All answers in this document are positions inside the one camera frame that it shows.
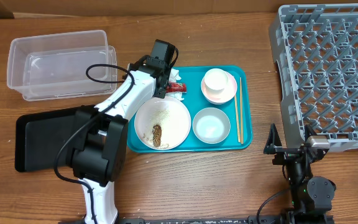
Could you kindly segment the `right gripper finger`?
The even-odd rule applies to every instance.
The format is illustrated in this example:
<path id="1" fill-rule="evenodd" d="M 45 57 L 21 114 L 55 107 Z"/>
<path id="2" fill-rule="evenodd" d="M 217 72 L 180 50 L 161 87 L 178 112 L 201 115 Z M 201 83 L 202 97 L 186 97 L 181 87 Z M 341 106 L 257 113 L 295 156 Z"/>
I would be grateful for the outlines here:
<path id="1" fill-rule="evenodd" d="M 278 135 L 276 125 L 272 123 L 270 125 L 268 139 L 264 147 L 264 154 L 276 154 L 277 151 L 281 148 L 282 148 L 282 143 Z"/>
<path id="2" fill-rule="evenodd" d="M 315 142 L 316 133 L 310 124 L 305 125 L 305 143 L 312 146 Z"/>

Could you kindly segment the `white napkin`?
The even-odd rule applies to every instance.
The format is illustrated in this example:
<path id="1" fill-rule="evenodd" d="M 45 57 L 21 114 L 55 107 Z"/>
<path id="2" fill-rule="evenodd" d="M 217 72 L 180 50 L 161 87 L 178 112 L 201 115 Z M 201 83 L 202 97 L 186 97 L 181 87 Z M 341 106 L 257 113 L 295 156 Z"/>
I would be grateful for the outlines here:
<path id="1" fill-rule="evenodd" d="M 174 69 L 174 68 L 171 69 L 168 83 L 179 83 L 180 80 L 181 80 L 181 76 L 179 76 L 179 70 Z M 175 98 L 179 101 L 184 100 L 183 94 L 184 93 L 180 93 L 180 92 L 166 93 L 167 96 Z"/>

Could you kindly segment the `red snack wrapper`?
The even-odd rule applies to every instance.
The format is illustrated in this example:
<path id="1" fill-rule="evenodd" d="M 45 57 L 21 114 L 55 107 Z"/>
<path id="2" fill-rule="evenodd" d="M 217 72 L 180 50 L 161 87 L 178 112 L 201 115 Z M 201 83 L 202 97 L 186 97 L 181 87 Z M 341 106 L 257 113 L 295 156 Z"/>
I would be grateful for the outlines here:
<path id="1" fill-rule="evenodd" d="M 187 88 L 184 83 L 169 83 L 166 88 L 166 92 L 167 93 L 175 93 L 175 92 L 186 93 Z"/>

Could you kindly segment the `white cup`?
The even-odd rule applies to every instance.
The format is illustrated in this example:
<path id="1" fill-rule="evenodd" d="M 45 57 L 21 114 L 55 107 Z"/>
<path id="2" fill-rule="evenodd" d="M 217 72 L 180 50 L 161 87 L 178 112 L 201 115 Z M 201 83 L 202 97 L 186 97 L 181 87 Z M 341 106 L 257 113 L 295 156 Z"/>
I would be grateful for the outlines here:
<path id="1" fill-rule="evenodd" d="M 223 92 L 228 83 L 227 73 L 220 68 L 212 68 L 204 75 L 204 84 L 206 90 L 213 95 Z"/>

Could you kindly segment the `black plastic tray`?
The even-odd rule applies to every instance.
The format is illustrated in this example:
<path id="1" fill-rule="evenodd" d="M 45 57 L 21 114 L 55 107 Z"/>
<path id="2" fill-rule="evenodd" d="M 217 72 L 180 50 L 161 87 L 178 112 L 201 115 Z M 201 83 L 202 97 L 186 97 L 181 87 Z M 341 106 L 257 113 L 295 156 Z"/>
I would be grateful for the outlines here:
<path id="1" fill-rule="evenodd" d="M 94 158 L 101 138 L 90 125 L 73 140 L 69 138 L 99 111 L 93 105 L 26 114 L 16 121 L 15 169 L 31 172 L 53 168 L 56 155 L 59 166 L 77 167 L 87 157 Z"/>

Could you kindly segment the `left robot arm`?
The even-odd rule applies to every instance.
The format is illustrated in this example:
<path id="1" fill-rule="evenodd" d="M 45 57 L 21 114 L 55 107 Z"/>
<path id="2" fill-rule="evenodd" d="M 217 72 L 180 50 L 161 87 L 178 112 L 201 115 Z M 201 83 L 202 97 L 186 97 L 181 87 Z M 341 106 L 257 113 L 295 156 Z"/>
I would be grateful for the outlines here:
<path id="1" fill-rule="evenodd" d="M 84 191 L 86 215 L 82 223 L 116 223 L 114 181 L 124 165 L 128 123 L 153 97 L 163 98 L 177 57 L 144 55 L 125 69 L 126 79 L 102 103 L 82 106 L 76 113 L 73 134 L 63 145 L 66 164 Z"/>

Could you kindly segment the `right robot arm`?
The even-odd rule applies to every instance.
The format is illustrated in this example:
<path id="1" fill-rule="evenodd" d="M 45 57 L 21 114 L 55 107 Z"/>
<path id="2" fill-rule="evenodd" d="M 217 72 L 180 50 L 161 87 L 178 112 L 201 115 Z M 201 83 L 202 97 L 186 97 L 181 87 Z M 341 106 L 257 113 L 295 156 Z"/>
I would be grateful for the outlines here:
<path id="1" fill-rule="evenodd" d="M 272 124 L 264 147 L 264 154 L 273 154 L 272 164 L 282 167 L 289 187 L 281 190 L 262 203 L 256 214 L 257 223 L 334 223 L 326 212 L 332 209 L 336 184 L 321 176 L 314 176 L 311 164 L 323 159 L 329 151 L 329 142 L 318 136 L 310 125 L 305 126 L 306 141 L 296 148 L 284 148 L 276 126 Z M 260 215 L 271 200 L 289 192 L 291 208 L 269 217 Z"/>

